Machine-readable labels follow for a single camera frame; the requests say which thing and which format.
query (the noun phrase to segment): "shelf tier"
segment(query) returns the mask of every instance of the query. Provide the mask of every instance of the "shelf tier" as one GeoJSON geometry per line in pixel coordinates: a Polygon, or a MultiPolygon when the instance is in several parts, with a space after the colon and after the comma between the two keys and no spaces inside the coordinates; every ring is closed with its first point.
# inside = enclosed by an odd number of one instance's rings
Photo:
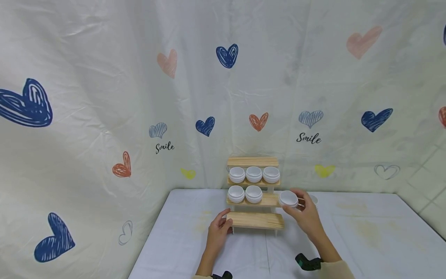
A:
{"type": "Polygon", "coordinates": [[[257,204],[252,204],[246,200],[246,198],[238,204],[235,204],[229,200],[226,196],[226,203],[230,206],[253,206],[253,207],[282,207],[279,203],[279,195],[273,193],[263,193],[262,200],[257,204]]]}
{"type": "Polygon", "coordinates": [[[276,157],[229,157],[229,167],[279,167],[276,157]]]}
{"type": "Polygon", "coordinates": [[[227,219],[232,219],[234,228],[249,229],[284,229],[285,222],[281,214],[256,212],[229,212],[227,219]]]}
{"type": "Polygon", "coordinates": [[[275,186],[279,186],[279,185],[280,185],[280,180],[277,181],[276,183],[271,184],[271,183],[266,182],[266,181],[262,178],[261,181],[259,181],[259,182],[257,182],[257,183],[252,183],[252,182],[249,182],[247,178],[245,178],[245,180],[243,180],[243,181],[240,182],[240,183],[234,183],[234,182],[231,181],[231,179],[229,179],[229,175],[227,175],[227,183],[228,183],[229,185],[240,185],[240,186],[257,185],[257,186],[259,186],[259,187],[275,187],[275,186]]]}

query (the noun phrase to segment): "sleeve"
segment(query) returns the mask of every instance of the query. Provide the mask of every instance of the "sleeve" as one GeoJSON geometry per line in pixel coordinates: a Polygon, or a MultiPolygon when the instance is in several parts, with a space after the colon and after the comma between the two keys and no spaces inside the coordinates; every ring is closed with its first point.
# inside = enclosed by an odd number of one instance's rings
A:
{"type": "Polygon", "coordinates": [[[212,279],[212,277],[210,276],[200,276],[200,275],[195,275],[194,277],[192,277],[192,279],[212,279]]]}
{"type": "Polygon", "coordinates": [[[355,279],[345,261],[322,262],[319,272],[320,279],[355,279]]]}

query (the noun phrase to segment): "hand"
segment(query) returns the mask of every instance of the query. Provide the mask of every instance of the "hand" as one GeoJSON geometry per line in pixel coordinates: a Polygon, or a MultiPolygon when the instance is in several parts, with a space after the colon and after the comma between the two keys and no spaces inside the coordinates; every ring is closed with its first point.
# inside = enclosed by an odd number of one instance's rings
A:
{"type": "Polygon", "coordinates": [[[226,242],[226,235],[232,233],[232,219],[226,220],[226,218],[223,218],[223,216],[230,211],[229,208],[223,210],[209,225],[206,248],[204,249],[200,265],[198,266],[195,275],[212,275],[212,268],[214,267],[218,254],[226,242]]]}
{"type": "Polygon", "coordinates": [[[311,242],[316,246],[316,249],[321,256],[321,259],[325,262],[338,262],[342,261],[341,256],[337,252],[336,248],[331,243],[327,234],[322,227],[321,219],[319,218],[318,210],[314,205],[311,197],[307,192],[297,188],[291,188],[291,192],[297,195],[299,205],[297,209],[289,206],[283,206],[283,210],[291,215],[301,227],[301,229],[307,234],[311,242]]]}
{"type": "Polygon", "coordinates": [[[229,208],[220,212],[209,225],[207,232],[206,249],[217,256],[226,242],[226,235],[232,233],[232,219],[226,220],[224,215],[231,212],[229,208]]]}
{"type": "Polygon", "coordinates": [[[297,206],[299,210],[286,205],[282,207],[283,210],[296,220],[299,227],[308,235],[312,242],[323,237],[325,231],[322,227],[316,205],[314,205],[311,197],[301,189],[291,188],[290,191],[299,198],[299,205],[297,206]]]}

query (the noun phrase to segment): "pink heart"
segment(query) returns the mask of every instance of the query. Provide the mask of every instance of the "pink heart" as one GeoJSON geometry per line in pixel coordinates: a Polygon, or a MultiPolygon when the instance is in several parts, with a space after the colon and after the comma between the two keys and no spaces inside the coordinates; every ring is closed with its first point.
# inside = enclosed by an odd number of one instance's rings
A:
{"type": "Polygon", "coordinates": [[[347,49],[357,59],[367,52],[367,50],[378,40],[383,28],[381,26],[375,26],[370,29],[364,37],[359,33],[353,33],[347,39],[347,49]]]}
{"type": "Polygon", "coordinates": [[[177,70],[177,51],[174,49],[170,50],[169,58],[164,54],[158,53],[157,56],[158,65],[160,65],[161,70],[171,78],[175,78],[175,71],[177,70]]]}

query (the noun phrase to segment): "left hand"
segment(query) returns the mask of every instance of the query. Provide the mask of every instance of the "left hand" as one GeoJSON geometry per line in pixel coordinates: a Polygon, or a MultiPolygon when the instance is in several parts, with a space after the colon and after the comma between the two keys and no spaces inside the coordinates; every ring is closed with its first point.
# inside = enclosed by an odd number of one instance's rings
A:
{"type": "Polygon", "coordinates": [[[223,218],[231,212],[229,208],[220,212],[209,225],[206,249],[211,255],[217,256],[226,242],[226,235],[232,233],[232,219],[223,218]]]}
{"type": "Polygon", "coordinates": [[[212,268],[215,260],[226,242],[226,235],[232,233],[232,219],[226,220],[223,218],[231,210],[225,209],[220,212],[217,217],[209,225],[207,232],[206,248],[201,257],[200,265],[198,266],[196,275],[211,276],[212,268]]]}

